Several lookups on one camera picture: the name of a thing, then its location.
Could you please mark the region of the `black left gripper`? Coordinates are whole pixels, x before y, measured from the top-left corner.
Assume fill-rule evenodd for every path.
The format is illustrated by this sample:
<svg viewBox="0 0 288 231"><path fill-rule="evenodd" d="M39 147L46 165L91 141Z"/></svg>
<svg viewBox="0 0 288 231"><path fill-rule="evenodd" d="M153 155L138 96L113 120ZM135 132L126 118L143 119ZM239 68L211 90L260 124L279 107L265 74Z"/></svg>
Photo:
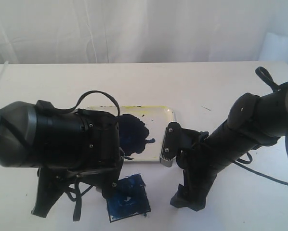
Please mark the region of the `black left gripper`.
<svg viewBox="0 0 288 231"><path fill-rule="evenodd" d="M83 197L93 187L99 189L105 199L112 197L121 169L116 168L93 175L75 175L63 169L38 169L38 186L35 205L31 211L35 216L48 215L51 208L65 193L75 202L74 183L79 178L79 189Z"/></svg>

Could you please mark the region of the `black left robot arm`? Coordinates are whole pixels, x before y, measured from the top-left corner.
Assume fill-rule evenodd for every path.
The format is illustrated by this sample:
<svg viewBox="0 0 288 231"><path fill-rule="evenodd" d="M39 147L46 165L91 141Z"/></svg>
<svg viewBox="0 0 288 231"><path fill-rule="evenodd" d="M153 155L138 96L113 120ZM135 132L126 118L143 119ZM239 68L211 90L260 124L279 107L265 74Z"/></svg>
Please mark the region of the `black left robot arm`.
<svg viewBox="0 0 288 231"><path fill-rule="evenodd" d="M73 219L78 221L84 195L79 184L109 198L122 164L118 119L109 112L64 111L45 101L0 109L0 165L38 169L35 216L46 217L66 194L75 202Z"/></svg>

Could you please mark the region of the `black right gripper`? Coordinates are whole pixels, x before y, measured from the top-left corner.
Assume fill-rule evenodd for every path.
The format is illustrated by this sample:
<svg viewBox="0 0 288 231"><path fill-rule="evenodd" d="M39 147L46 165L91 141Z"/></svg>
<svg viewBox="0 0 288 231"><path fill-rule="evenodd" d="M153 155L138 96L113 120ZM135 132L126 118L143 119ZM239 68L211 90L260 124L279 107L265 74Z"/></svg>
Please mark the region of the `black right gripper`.
<svg viewBox="0 0 288 231"><path fill-rule="evenodd" d="M170 200L175 208L187 207L199 211L206 206L207 195L216 179L210 173L209 157L202 147L208 136L207 131L183 129L181 132L176 163L183 170L183 184L179 184Z"/></svg>

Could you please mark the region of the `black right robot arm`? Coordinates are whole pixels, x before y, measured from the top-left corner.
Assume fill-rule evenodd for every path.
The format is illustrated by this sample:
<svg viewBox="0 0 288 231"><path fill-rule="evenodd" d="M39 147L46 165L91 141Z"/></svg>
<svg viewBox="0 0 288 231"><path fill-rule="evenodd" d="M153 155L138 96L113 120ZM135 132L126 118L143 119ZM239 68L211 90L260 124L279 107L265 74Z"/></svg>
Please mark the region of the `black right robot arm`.
<svg viewBox="0 0 288 231"><path fill-rule="evenodd" d="M168 124L160 162L173 161L183 170L180 184L170 204L194 211L203 209L217 175L230 164L247 168L242 156L250 150L269 147L288 139L288 82L273 86L265 96L245 93L233 104L228 118L212 133Z"/></svg>

